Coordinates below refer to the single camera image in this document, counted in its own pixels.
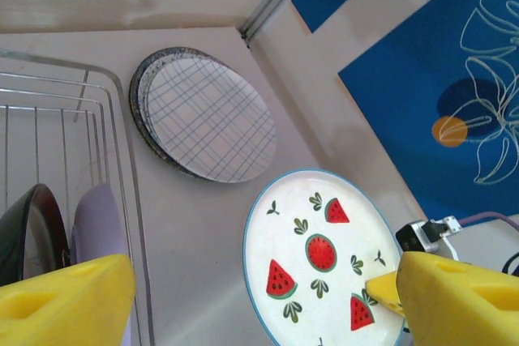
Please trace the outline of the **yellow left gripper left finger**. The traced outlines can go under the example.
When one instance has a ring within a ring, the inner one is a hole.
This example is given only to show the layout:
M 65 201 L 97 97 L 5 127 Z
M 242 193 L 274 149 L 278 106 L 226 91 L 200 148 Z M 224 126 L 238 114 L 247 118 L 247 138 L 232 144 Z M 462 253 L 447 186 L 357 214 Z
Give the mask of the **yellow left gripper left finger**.
M 122 346 L 135 297 L 111 254 L 0 287 L 0 346 Z

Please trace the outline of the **dark red rimmed plate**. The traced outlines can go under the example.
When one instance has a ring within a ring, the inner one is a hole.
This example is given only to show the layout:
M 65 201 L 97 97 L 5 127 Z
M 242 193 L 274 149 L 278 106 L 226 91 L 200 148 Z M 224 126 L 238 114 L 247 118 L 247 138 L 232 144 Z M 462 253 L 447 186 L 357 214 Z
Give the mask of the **dark red rimmed plate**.
M 0 287 L 70 265 L 58 203 L 38 183 L 0 216 Z

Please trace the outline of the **white watermelon print plate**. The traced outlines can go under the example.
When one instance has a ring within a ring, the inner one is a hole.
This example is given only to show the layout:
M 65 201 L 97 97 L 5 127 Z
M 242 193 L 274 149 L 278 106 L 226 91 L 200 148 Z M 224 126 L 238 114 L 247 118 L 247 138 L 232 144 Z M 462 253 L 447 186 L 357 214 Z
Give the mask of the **white watermelon print plate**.
M 403 318 L 366 288 L 396 270 L 400 249 L 372 202 L 317 169 L 268 185 L 247 217 L 243 270 L 275 346 L 397 346 Z

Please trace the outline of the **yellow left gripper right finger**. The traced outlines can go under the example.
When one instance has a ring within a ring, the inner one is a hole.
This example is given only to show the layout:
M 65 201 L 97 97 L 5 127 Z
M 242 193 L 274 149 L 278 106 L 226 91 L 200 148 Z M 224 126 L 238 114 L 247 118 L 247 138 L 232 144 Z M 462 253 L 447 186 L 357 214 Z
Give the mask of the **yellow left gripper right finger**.
M 397 291 L 414 346 L 519 346 L 519 277 L 410 251 Z

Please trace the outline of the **lilac plate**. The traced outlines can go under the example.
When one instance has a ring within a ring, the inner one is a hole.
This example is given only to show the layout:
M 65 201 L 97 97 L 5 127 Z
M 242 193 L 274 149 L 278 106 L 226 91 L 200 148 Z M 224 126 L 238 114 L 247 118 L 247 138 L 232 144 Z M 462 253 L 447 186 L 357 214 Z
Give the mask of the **lilac plate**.
M 110 184 L 94 186 L 79 201 L 71 229 L 71 263 L 127 254 L 118 205 Z

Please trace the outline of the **white blue grid plate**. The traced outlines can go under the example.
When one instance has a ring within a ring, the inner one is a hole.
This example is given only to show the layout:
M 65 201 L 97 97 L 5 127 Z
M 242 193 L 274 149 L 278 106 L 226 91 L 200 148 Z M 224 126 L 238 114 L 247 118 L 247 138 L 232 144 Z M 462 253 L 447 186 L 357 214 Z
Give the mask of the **white blue grid plate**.
M 168 155 L 209 181 L 250 181 L 275 156 L 268 106 L 239 73 L 210 58 L 166 59 L 149 88 L 148 110 Z

